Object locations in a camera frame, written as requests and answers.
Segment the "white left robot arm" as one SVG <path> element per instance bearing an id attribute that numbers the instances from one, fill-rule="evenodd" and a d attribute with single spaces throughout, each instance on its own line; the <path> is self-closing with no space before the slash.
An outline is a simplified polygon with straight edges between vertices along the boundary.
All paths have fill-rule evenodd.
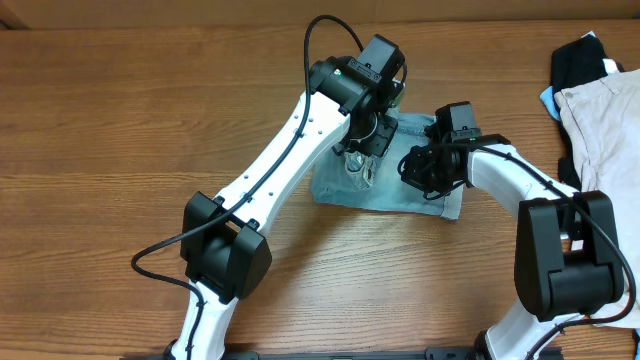
<path id="1" fill-rule="evenodd" d="M 357 56 L 329 57 L 257 159 L 215 197 L 196 193 L 183 216 L 180 255 L 191 288 L 167 359 L 220 359 L 237 302 L 258 286 L 272 256 L 266 236 L 300 181 L 326 153 L 382 157 L 397 129 L 387 111 L 404 89 L 399 47 L 376 35 Z"/>

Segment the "light blue garment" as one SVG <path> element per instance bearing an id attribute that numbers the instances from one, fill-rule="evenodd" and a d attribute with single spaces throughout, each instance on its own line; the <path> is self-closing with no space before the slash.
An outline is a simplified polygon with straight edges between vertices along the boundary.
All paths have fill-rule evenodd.
<path id="1" fill-rule="evenodd" d="M 547 110 L 547 112 L 549 113 L 549 115 L 551 116 L 551 118 L 554 119 L 556 122 L 559 122 L 560 121 L 560 114 L 559 114 L 559 112 L 558 112 L 558 110 L 556 108 L 553 87 L 549 86 L 548 88 L 546 88 L 539 95 L 539 99 L 542 102 L 542 104 L 544 105 L 544 107 Z"/>

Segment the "beige trousers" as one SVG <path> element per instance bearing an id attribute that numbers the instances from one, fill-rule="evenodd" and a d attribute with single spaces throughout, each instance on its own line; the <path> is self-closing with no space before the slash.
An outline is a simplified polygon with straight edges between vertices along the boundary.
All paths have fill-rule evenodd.
<path id="1" fill-rule="evenodd" d="M 621 252 L 639 277 L 639 72 L 605 76 L 554 95 L 584 192 L 612 201 Z"/>

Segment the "light blue denim shorts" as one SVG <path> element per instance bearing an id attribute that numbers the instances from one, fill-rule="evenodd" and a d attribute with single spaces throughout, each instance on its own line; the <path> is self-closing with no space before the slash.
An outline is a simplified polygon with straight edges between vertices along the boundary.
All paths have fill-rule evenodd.
<path id="1" fill-rule="evenodd" d="M 398 120 L 398 129 L 383 157 L 359 152 L 337 155 L 328 151 L 315 164 L 311 193 L 317 203 L 374 211 L 407 212 L 459 218 L 463 190 L 437 198 L 401 181 L 397 166 L 413 146 L 428 143 L 424 128 L 435 122 L 433 115 L 402 113 L 390 115 Z"/>

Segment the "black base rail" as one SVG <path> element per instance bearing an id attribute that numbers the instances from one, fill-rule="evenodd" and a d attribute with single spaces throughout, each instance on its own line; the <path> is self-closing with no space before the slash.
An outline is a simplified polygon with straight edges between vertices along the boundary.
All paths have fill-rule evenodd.
<path id="1" fill-rule="evenodd" d="M 428 347 L 421 351 L 259 354 L 229 352 L 223 360 L 476 360 L 472 347 Z"/>

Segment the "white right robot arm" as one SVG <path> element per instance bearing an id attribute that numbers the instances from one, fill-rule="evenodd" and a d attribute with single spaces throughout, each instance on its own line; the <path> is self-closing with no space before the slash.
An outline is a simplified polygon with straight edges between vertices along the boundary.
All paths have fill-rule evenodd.
<path id="1" fill-rule="evenodd" d="M 517 221 L 517 300 L 505 317 L 480 332 L 471 347 L 430 347 L 428 359 L 559 359 L 550 342 L 565 329 L 600 323 L 596 312 L 634 300 L 631 267 L 617 239 L 613 205 L 601 191 L 580 192 L 524 160 L 499 134 L 485 135 L 468 102 L 435 113 L 400 161 L 404 183 L 428 200 L 461 186 L 487 192 Z"/>

